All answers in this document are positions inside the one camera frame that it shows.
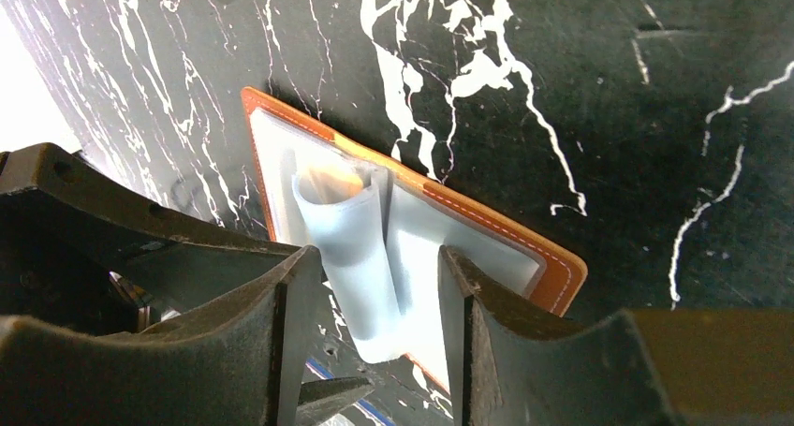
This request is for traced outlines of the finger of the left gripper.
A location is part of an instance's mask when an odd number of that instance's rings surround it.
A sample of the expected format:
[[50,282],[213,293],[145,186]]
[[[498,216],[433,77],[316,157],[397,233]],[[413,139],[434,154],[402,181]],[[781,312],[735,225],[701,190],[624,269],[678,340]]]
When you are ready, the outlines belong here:
[[1,155],[1,312],[104,335],[132,326],[114,274],[180,312],[295,252],[165,208],[52,143]]
[[375,386],[366,377],[340,377],[303,383],[297,406],[297,425],[320,425],[374,389]]

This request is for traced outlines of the brown leather card holder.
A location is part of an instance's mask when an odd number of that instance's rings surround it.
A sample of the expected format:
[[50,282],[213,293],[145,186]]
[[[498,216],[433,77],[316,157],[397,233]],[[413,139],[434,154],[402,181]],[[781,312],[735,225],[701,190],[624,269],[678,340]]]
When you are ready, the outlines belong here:
[[497,211],[254,88],[242,90],[270,238],[321,253],[360,357],[409,358],[448,385],[438,253],[458,249],[502,286],[564,314],[584,261]]

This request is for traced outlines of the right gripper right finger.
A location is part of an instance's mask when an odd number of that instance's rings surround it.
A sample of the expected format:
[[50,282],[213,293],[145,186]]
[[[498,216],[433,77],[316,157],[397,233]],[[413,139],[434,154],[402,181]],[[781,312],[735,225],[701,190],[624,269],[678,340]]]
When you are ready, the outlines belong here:
[[548,313],[457,249],[438,296],[458,425],[789,425],[793,313],[622,309],[591,326]]

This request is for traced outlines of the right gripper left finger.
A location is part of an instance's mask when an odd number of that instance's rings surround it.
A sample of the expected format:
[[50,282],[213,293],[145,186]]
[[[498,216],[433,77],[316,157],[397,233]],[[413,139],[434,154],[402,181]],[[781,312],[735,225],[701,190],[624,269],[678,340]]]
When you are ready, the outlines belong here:
[[309,300],[305,246],[258,278],[140,333],[1,320],[5,425],[292,425]]

